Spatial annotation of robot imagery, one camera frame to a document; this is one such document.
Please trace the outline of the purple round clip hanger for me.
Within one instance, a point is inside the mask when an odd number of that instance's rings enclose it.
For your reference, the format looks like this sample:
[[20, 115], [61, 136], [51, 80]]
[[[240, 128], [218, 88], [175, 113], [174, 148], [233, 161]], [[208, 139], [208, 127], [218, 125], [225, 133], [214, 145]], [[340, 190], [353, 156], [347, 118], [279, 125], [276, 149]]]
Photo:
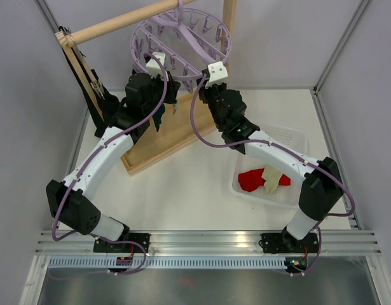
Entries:
[[232, 41], [214, 15], [196, 8], [174, 8], [138, 23], [130, 40], [133, 71], [146, 72], [146, 53], [166, 54], [165, 68], [192, 92], [209, 64], [228, 64]]

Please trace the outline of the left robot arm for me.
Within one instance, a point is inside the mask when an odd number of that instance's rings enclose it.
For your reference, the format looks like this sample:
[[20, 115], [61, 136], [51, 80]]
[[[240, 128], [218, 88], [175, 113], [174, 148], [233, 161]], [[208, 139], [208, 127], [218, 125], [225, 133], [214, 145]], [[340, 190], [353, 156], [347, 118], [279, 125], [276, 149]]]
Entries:
[[118, 99], [106, 93], [106, 128], [98, 144], [72, 173], [62, 181], [51, 180], [46, 187], [51, 216], [51, 236], [60, 241], [59, 223], [72, 232], [96, 237], [116, 252], [130, 244], [130, 228], [103, 214], [92, 199], [114, 164], [139, 141], [150, 125], [160, 128], [167, 104], [177, 102], [180, 84], [169, 71], [151, 76], [134, 73], [125, 87], [126, 96]]

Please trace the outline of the green christmas sock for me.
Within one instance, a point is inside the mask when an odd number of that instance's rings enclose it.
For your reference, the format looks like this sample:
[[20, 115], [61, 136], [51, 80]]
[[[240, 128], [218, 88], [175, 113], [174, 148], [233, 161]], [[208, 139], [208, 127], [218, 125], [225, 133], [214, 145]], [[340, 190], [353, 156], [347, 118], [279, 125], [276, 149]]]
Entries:
[[161, 106], [158, 108], [158, 110], [153, 115], [153, 122], [154, 122], [154, 126], [155, 126], [157, 132], [159, 132], [159, 130], [160, 130], [161, 119], [162, 119], [162, 116], [164, 115], [164, 113], [165, 113], [165, 105], [161, 104]]

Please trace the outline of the cream sock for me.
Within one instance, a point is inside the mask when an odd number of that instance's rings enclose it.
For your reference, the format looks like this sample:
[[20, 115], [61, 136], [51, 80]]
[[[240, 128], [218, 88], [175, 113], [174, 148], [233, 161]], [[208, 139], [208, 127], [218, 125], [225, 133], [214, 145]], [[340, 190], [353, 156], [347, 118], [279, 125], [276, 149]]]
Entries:
[[262, 173], [262, 179], [264, 180], [263, 186], [268, 194], [273, 194], [276, 191], [281, 177], [282, 172], [275, 167], [270, 165], [264, 167]]
[[175, 115], [178, 111], [179, 104], [178, 103], [172, 104], [172, 108], [173, 108], [173, 115]]

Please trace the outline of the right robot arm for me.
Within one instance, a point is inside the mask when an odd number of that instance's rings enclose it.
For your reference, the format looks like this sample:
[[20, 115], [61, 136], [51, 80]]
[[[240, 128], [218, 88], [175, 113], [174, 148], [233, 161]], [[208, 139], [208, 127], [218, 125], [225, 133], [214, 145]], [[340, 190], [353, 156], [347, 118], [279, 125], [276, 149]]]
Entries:
[[201, 79], [197, 83], [196, 96], [208, 106], [224, 140], [220, 146], [262, 160], [299, 187], [297, 212], [280, 234], [281, 247], [298, 250], [343, 195], [335, 160], [317, 160], [274, 140], [245, 117], [247, 106], [239, 91], [228, 89], [226, 84], [206, 86]]

